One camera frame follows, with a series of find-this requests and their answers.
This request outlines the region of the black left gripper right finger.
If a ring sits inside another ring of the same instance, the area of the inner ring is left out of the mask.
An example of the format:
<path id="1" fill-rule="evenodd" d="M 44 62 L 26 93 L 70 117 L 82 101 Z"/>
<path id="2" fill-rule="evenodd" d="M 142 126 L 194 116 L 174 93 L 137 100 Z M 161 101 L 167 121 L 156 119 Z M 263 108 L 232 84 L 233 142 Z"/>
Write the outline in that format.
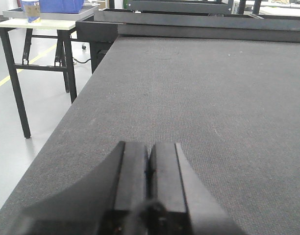
<path id="1" fill-rule="evenodd" d="M 150 196 L 165 208 L 160 235 L 244 235 L 200 181 L 179 143 L 157 142 L 149 162 Z"/>

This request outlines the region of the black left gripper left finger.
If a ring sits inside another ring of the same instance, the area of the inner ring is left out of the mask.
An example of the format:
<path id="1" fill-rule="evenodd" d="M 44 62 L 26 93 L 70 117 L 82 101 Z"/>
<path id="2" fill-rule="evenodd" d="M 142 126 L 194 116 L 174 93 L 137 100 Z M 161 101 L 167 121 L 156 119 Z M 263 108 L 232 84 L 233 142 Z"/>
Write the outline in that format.
<path id="1" fill-rule="evenodd" d="M 9 235 L 98 235 L 113 231 L 147 196 L 147 150 L 119 142 L 92 171 L 60 193 L 24 208 Z"/>

